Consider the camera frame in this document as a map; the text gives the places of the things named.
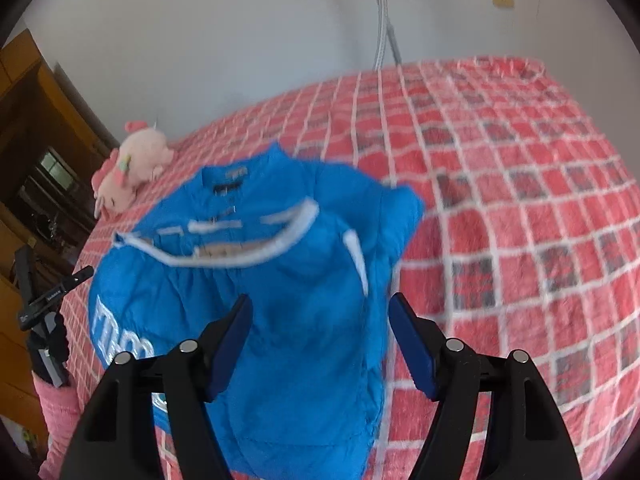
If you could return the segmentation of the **blue puffer jacket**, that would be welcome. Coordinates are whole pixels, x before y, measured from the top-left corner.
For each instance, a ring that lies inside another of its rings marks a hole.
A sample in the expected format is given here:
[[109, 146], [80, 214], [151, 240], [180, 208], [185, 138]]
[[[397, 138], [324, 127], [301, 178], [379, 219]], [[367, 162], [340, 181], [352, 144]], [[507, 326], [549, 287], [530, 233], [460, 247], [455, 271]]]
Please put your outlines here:
[[159, 356], [223, 318], [252, 324], [207, 407], [229, 467], [262, 479], [358, 479], [384, 408], [387, 293], [423, 205], [342, 164], [277, 146], [209, 166], [118, 233], [91, 283], [91, 342]]

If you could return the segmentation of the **pink quilted blanket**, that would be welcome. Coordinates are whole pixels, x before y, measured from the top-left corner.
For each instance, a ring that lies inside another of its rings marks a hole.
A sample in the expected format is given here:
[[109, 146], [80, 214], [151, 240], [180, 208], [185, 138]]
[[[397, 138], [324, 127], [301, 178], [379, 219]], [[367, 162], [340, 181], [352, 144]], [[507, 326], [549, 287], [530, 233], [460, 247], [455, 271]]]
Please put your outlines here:
[[55, 388], [35, 373], [32, 373], [32, 380], [49, 434], [47, 457], [39, 468], [38, 476], [55, 480], [60, 478], [64, 458], [81, 415], [76, 382], [70, 376], [68, 386]]

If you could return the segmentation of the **wooden wardrobe cabinet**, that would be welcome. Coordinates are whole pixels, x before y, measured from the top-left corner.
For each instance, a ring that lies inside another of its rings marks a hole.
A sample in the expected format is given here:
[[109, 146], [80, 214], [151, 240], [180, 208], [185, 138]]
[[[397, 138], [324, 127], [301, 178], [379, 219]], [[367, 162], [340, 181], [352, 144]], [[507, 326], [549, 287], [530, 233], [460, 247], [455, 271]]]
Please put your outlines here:
[[36, 287], [72, 273], [92, 231], [92, 175], [110, 148], [58, 84], [29, 30], [1, 49], [1, 413], [46, 440], [25, 344], [15, 254], [35, 256]]

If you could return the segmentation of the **pink unicorn plush toy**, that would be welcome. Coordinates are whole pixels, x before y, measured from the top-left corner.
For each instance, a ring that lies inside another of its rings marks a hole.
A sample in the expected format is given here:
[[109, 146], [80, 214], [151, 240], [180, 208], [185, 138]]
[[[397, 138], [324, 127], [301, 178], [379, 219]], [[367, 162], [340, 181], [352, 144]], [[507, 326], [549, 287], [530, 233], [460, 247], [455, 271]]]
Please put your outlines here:
[[126, 122], [125, 131], [126, 139], [91, 178], [96, 219], [125, 212], [134, 203], [138, 188], [157, 180], [175, 156], [166, 136], [155, 126], [135, 120]]

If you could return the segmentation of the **red plaid bed sheet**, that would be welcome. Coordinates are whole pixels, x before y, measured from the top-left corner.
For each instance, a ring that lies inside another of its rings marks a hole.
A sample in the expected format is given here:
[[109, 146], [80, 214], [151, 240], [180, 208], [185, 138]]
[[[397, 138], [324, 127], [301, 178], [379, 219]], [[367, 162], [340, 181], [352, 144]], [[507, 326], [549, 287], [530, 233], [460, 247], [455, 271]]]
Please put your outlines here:
[[100, 222], [97, 264], [198, 168], [279, 143], [405, 183], [426, 211], [400, 266], [417, 314], [476, 351], [534, 359], [587, 479], [639, 421], [639, 188], [577, 102], [526, 58], [415, 62], [238, 110], [177, 145], [133, 211]]

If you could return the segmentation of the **grey garment steamer stand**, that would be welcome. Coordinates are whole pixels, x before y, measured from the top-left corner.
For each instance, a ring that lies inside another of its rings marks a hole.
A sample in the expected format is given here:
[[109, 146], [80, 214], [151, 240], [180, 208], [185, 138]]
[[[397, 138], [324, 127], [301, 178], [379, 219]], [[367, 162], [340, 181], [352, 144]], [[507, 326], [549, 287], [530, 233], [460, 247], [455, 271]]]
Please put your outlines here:
[[376, 40], [373, 69], [382, 70], [387, 47], [390, 47], [390, 52], [392, 52], [392, 58], [396, 65], [400, 65], [402, 59], [395, 29], [390, 21], [388, 0], [376, 0], [376, 3], [378, 4], [378, 40]]

